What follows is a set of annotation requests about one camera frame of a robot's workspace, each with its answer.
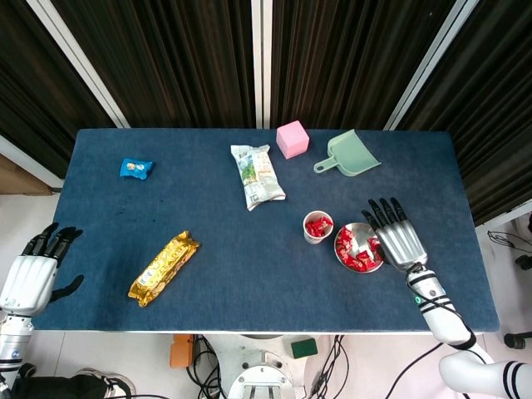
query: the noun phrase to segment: blue tablecloth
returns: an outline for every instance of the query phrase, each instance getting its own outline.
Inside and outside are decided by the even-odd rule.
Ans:
[[[40,329],[133,331],[378,332],[426,330],[404,274],[383,265],[359,274],[333,252],[339,226],[363,222],[368,198],[396,196],[456,308],[476,331],[498,328],[451,138],[443,132],[359,131],[382,165],[348,178],[317,175],[327,142],[309,131],[308,151],[285,160],[275,131],[98,129],[80,131],[55,220],[84,234],[57,279],[85,282],[34,319]],[[229,146],[270,144],[285,201],[245,206]],[[124,158],[153,160],[145,180],[119,177]],[[314,209],[336,223],[320,245],[303,239]],[[188,229],[196,255],[147,308],[131,283]]]

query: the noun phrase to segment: paper cup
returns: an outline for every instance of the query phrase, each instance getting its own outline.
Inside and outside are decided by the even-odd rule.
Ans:
[[[332,225],[331,226],[327,226],[325,228],[325,235],[323,237],[314,237],[313,235],[309,234],[307,229],[305,228],[305,224],[307,222],[314,222],[318,219],[321,219],[323,216],[325,216],[326,218],[328,218],[329,220],[332,221]],[[307,240],[308,243],[310,244],[319,244],[321,243],[325,238],[327,238],[332,232],[333,232],[333,228],[334,228],[334,222],[333,222],[333,218],[327,214],[326,212],[323,212],[322,210],[314,210],[312,211],[311,213],[309,213],[307,216],[305,216],[305,219],[303,219],[303,235],[305,237],[305,239]]]

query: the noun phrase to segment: gold wrapper snack bar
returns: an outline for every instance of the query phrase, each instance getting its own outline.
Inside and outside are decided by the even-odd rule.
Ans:
[[[127,296],[138,299],[142,308],[146,306],[157,298],[199,246],[188,231],[174,237],[131,285]]]

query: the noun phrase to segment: blue candy wrapper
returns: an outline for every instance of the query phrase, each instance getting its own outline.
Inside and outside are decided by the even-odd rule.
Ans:
[[[120,167],[120,176],[131,176],[145,180],[148,177],[148,171],[150,171],[152,165],[153,162],[150,160],[132,160],[131,158],[125,158]]]

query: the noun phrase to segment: metal stand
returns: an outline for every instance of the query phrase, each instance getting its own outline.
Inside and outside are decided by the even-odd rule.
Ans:
[[[310,336],[205,335],[218,357],[228,399],[303,399],[307,357],[294,359],[292,342]]]

